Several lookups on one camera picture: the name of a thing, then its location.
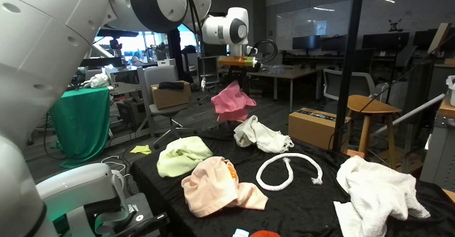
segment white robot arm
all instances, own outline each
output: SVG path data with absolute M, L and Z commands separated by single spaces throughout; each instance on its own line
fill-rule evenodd
M 211 0 L 194 3 L 203 19 Z M 129 31 L 166 32 L 183 22 L 191 27 L 189 12 L 188 0 L 0 0 L 2 236 L 56 237 L 53 216 L 49 216 L 70 212 L 74 206 L 55 214 L 56 206 L 51 204 L 60 204 L 63 200 L 57 197 L 77 193 L 76 186 L 80 186 L 76 181 L 70 182 L 75 186 L 68 185 L 62 179 L 71 179 L 79 172 L 81 183 L 93 180 L 93 175 L 83 173 L 93 170 L 84 166 L 41 183 L 38 190 L 21 151 L 30 132 L 65 91 L 99 27 L 108 24 Z M 207 18 L 202 33 L 207 43 L 246 44 L 248 28 L 246 10 L 236 8 L 229 10 L 227 17 Z M 90 167 L 107 170 L 99 164 Z M 108 188 L 115 195 L 115 185 L 108 178 L 98 185 L 98 191 Z M 112 195 L 93 198 L 108 199 Z M 53 211 L 47 211 L 44 201 Z

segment wooden stool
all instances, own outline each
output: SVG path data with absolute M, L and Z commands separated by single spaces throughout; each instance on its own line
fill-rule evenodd
M 348 99 L 348 117 L 352 116 L 353 112 L 359 112 L 371 100 L 368 96 L 352 95 Z M 389 158 L 392 169 L 397 168 L 395 159 L 395 140 L 394 140 L 394 126 L 392 114 L 401 112 L 400 109 L 384 104 L 383 102 L 374 100 L 372 101 L 361 114 L 365 115 L 364 126 L 362 128 L 362 136 L 360 137 L 359 152 L 367 154 L 367 147 L 370 135 L 371 115 L 372 114 L 385 114 L 387 122 L 387 136 L 389 140 Z

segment white cable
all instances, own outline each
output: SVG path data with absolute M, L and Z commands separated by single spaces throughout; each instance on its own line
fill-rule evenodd
M 302 158 L 302 159 L 305 159 L 307 161 L 309 161 L 316 169 L 317 169 L 317 178 L 311 178 L 312 180 L 312 183 L 314 185 L 321 185 L 322 184 L 322 169 L 321 167 L 310 157 L 306 156 L 305 154 L 299 154 L 299 153 L 285 153 L 285 154 L 278 154 L 277 156 L 274 156 L 272 157 L 271 159 L 268 159 L 266 160 L 262 165 L 261 167 L 259 168 L 259 170 L 257 171 L 257 174 L 256 174 L 256 181 L 257 183 L 262 187 L 264 188 L 265 190 L 269 190 L 269 191 L 279 191 L 279 190 L 283 190 L 284 188 L 286 188 L 289 184 L 291 184 L 292 180 L 294 180 L 294 172 L 292 171 L 292 168 L 291 168 L 291 164 L 289 164 L 289 161 L 291 161 L 288 157 L 299 157 L 299 158 Z M 284 181 L 281 185 L 267 185 L 265 184 L 262 179 L 261 179 L 261 175 L 262 175 L 262 172 L 264 171 L 264 169 L 269 165 L 271 164 L 272 162 L 278 160 L 278 159 L 281 159 L 281 158 L 284 158 L 283 161 L 286 163 L 286 168 L 288 169 L 288 174 L 289 174 L 289 177 L 286 181 Z
M 114 157 L 115 157 L 116 159 L 120 159 L 119 156 L 109 156 L 109 157 L 107 157 L 107 158 L 102 159 L 102 160 L 101 160 L 101 163 L 104 163 L 104 164 L 109 164 L 109 163 L 111 163 L 111 164 L 116 164 L 116 165 L 123 166 L 123 169 L 120 169 L 119 172 L 122 172 L 125 168 L 127 168 L 127 167 L 125 166 L 125 164 L 122 164 L 122 163 L 117 163 L 117 162 L 114 162 L 114 161 L 107 161 L 107 162 L 104 162 L 106 159 L 110 159 L 110 158 L 114 158 Z

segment floor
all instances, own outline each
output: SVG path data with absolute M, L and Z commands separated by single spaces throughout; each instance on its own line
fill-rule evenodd
M 257 105 L 255 107 L 250 108 L 250 115 L 256 115 L 261 123 L 266 125 L 267 127 L 271 128 L 275 131 L 281 131 L 283 134 L 288 133 L 288 117 L 289 117 L 289 83 L 286 81 L 280 81 L 279 84 L 279 92 L 278 92 L 278 101 L 273 101 L 273 84 L 270 85 L 268 83 L 271 81 L 269 78 L 260 79 L 256 82 L 256 85 L 263 87 L 263 97 L 255 98 Z M 297 110 L 301 107 L 310 107 L 317 110 L 322 110 L 325 105 L 325 100 L 316 101 L 314 98 L 314 80 L 312 78 L 302 78 L 299 81 L 294 83 L 294 108 L 293 110 Z M 200 93 L 193 93 L 193 96 L 198 96 Z M 174 118 L 177 122 L 182 124 L 184 127 L 189 128 L 196 128 L 196 129 L 205 129 L 210 128 L 217 124 L 217 115 L 215 114 L 215 108 L 213 104 L 210 102 L 209 98 L 203 100 L 202 105 L 198 105 L 198 102 L 194 99 L 189 109 L 180 112 Z M 373 125 L 372 129 L 378 129 L 382 126 L 381 119 L 375 119 L 375 124 Z M 157 130 L 165 129 L 168 126 L 168 119 L 165 117 L 155 117 L 155 123 Z M 360 132 L 362 127 L 362 119 L 359 119 L 354 122 L 354 131 L 352 133 L 350 144 L 355 146 L 358 145 Z M 400 134 L 400 130 L 396 131 L 396 143 L 397 146 L 402 146 L 404 144 L 403 136 Z M 122 153 L 125 153 L 125 158 L 132 163 L 138 158 L 141 158 L 145 155 L 143 154 L 131 154 L 130 151 L 134 148 L 135 145 L 145 145 L 150 144 L 150 147 L 153 152 L 152 147 L 153 141 L 156 140 L 155 137 L 144 136 L 142 138 L 138 138 L 135 140 L 128 141 L 123 144 L 119 144 L 113 147 L 106 148 L 101 156 L 99 156 L 93 162 L 100 162 L 102 159 L 107 158 L 109 156 L 121 156 Z M 385 141 L 385 135 L 378 136 L 377 138 L 373 138 L 370 140 L 370 149 L 372 151 L 376 151 L 377 153 L 384 152 L 387 149 L 387 142 Z M 46 139 L 46 146 L 47 150 L 49 151 L 51 156 L 54 157 L 63 157 L 63 154 L 54 148 L 50 148 L 52 145 L 55 144 L 57 141 L 57 137 L 52 135 L 51 133 L 48 134 Z M 165 147 L 167 143 L 172 141 L 169 140 L 162 140 L 161 141 L 161 149 Z M 422 142 L 424 143 L 426 139 L 418 138 L 417 143 L 421 145 Z M 31 174 L 36 183 L 40 183 L 41 181 L 52 177 L 56 174 L 64 172 L 67 169 L 63 169 L 59 166 L 62 162 L 61 160 L 51 159 L 49 158 L 43 149 L 43 135 L 36 135 L 34 139 L 34 144 L 27 146 L 24 150 L 24 157 L 26 162 L 29 166 Z M 122 163 L 122 161 L 111 158 L 108 161 L 115 161 L 118 163 Z M 112 169 L 122 169 L 123 166 L 117 164 L 109 164 Z M 128 182 L 131 187 L 131 191 L 133 193 L 137 193 L 138 189 L 133 182 L 132 178 L 128 178 Z

